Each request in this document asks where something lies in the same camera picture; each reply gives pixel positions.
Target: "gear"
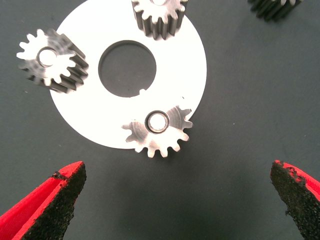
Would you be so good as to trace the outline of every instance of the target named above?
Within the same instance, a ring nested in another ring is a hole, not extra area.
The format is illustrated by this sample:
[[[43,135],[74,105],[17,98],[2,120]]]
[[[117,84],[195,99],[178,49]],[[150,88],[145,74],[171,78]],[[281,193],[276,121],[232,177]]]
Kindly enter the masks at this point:
[[[190,113],[190,109],[181,110],[179,106],[175,106],[164,111],[158,109],[142,114],[131,123],[122,126],[125,130],[131,130],[131,135],[126,141],[136,142],[137,153],[148,148],[149,158],[153,158],[157,150],[166,158],[169,147],[178,152],[180,151],[178,140],[189,140],[184,129],[193,126],[192,122],[186,120],[186,116]]]
[[[88,75],[85,55],[64,34],[38,29],[36,37],[28,34],[27,38],[29,43],[20,43],[24,52],[16,56],[24,60],[19,68],[27,71],[29,80],[64,93],[84,84],[83,77]]]
[[[168,33],[175,35],[181,27],[188,0],[131,0],[134,16],[139,29],[146,36],[152,33],[157,39],[161,34],[166,39]]]
[[[258,18],[266,21],[274,21],[285,17],[292,9],[298,6],[303,0],[248,0],[252,3],[251,10],[257,11]]]

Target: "metal gear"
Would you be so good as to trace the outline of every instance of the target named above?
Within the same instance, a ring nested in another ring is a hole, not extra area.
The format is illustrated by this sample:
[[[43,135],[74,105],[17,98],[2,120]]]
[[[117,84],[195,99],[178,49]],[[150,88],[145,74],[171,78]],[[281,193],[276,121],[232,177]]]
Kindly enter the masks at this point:
[[[27,71],[27,78],[36,85],[50,90],[67,93],[84,84],[87,76],[85,55],[64,34],[49,29],[44,33],[37,30],[37,36],[28,34],[29,43],[21,42],[24,52],[17,57],[24,60],[19,66]]]
[[[257,11],[258,18],[266,21],[274,21],[285,17],[292,9],[298,6],[303,0],[248,0],[252,3],[251,10]]]
[[[157,39],[161,34],[166,39],[168,33],[175,35],[181,27],[188,0],[131,0],[134,16],[139,29],[146,36],[152,33]]]
[[[185,142],[189,140],[184,129],[193,127],[193,123],[186,120],[186,116],[190,113],[190,109],[181,110],[179,106],[145,112],[129,124],[122,126],[125,130],[131,130],[131,135],[126,141],[136,142],[137,153],[148,148],[149,158],[153,158],[157,150],[163,158],[166,158],[169,147],[179,152],[178,140]]]

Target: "gear tooth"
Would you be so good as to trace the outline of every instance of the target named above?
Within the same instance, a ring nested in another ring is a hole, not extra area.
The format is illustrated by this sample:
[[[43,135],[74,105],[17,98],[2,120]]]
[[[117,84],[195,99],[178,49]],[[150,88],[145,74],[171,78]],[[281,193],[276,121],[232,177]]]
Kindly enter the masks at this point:
[[[33,80],[34,78],[35,78],[35,75],[31,72],[31,71],[29,71],[29,70],[27,70],[26,71],[26,74],[25,74],[26,76],[26,79],[29,79],[29,80]]]
[[[22,41],[22,42],[19,43],[19,46],[20,46],[22,49],[26,50],[26,48],[28,47],[28,43]]]
[[[43,83],[44,83],[44,85],[46,85],[47,87],[50,87],[50,86],[51,86],[51,83],[52,83],[52,79],[46,77],[46,78],[43,79]]]
[[[152,159],[155,156],[155,154],[156,154],[156,151],[153,148],[148,149],[148,157],[149,158]]]
[[[176,11],[170,14],[170,16],[172,17],[172,20],[178,21],[178,13]]]
[[[185,141],[185,142],[188,142],[189,141],[189,136],[188,134],[182,132],[182,135],[181,135],[181,138],[180,138],[182,141]]]
[[[36,36],[37,37],[41,37],[41,36],[44,36],[44,35],[45,35],[45,32],[42,29],[38,29],[36,31]]]
[[[140,13],[144,11],[140,4],[137,4],[136,6],[134,6],[133,9],[136,13]]]
[[[33,83],[35,85],[41,85],[42,84],[42,78],[35,76],[33,79]]]
[[[167,158],[168,157],[168,148],[162,148],[160,149],[160,153],[161,153],[161,156],[163,158]]]
[[[25,59],[25,53],[24,53],[24,52],[18,52],[18,53],[16,54],[16,57],[17,57],[18,59],[24,60],[24,59]]]
[[[142,14],[142,29],[146,36],[149,36],[151,34],[151,17],[148,17],[147,19],[144,19],[144,14]]]
[[[125,141],[127,143],[131,143],[131,142],[133,142],[135,140],[136,140],[136,137],[133,134],[131,134],[130,136],[127,137],[127,139]]]
[[[191,121],[185,121],[183,128],[191,129],[193,126],[194,126],[194,124]]]
[[[31,33],[29,33],[26,38],[29,40],[29,42],[33,41],[36,37],[33,36]]]
[[[135,151],[136,151],[137,153],[141,153],[144,148],[145,148],[144,146],[138,145],[138,146],[135,148]]]
[[[180,148],[180,145],[177,143],[175,146],[172,147],[172,149],[175,151],[175,152],[180,152],[181,148]]]
[[[20,62],[20,63],[18,64],[18,68],[21,69],[21,70],[27,70],[27,69],[28,69],[25,61]]]
[[[188,116],[191,113],[191,109],[184,109],[181,110],[181,115],[183,116],[183,118],[185,118],[186,116]]]
[[[124,130],[132,130],[133,124],[132,124],[132,122],[130,122],[129,124],[124,124],[124,125],[122,125],[122,128]]]

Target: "steel gear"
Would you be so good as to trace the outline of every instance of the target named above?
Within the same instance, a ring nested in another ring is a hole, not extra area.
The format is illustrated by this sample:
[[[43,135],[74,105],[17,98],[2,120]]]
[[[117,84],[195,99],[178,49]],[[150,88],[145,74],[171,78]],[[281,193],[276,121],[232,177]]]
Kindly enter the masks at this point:
[[[171,109],[154,110],[142,114],[129,124],[123,125],[125,130],[131,130],[131,135],[126,139],[128,143],[135,141],[135,151],[140,153],[148,148],[148,157],[153,158],[157,150],[162,157],[168,156],[168,148],[180,151],[178,140],[188,141],[189,136],[184,129],[190,129],[193,123],[186,120],[191,113],[190,109],[181,110],[179,106]]]
[[[85,55],[67,38],[55,30],[44,33],[37,30],[37,36],[28,34],[29,43],[21,42],[24,52],[17,57],[24,60],[19,66],[27,71],[27,78],[36,85],[67,93],[84,84],[87,76]]]
[[[274,21],[285,17],[292,9],[298,6],[303,0],[248,0],[252,3],[251,10],[257,11],[258,18],[266,21]]]
[[[166,39],[181,27],[188,0],[131,0],[139,29],[146,36]]]

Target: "white washer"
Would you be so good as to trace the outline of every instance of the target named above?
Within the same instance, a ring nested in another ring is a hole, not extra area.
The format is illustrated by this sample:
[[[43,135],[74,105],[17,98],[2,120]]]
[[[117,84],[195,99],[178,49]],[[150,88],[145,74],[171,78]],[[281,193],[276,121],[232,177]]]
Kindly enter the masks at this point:
[[[89,64],[88,77],[76,91],[51,91],[62,117],[85,138],[111,148],[134,149],[134,142],[126,142],[130,133],[122,125],[134,117],[139,102],[152,105],[154,96],[183,97],[183,105],[192,110],[188,119],[197,109],[205,90],[207,61],[197,30],[187,17],[175,37],[156,41],[138,29],[130,0],[88,0],[70,13],[57,32],[70,38]],[[102,55],[123,41],[144,45],[155,58],[156,75],[145,94],[119,97],[101,83]]]

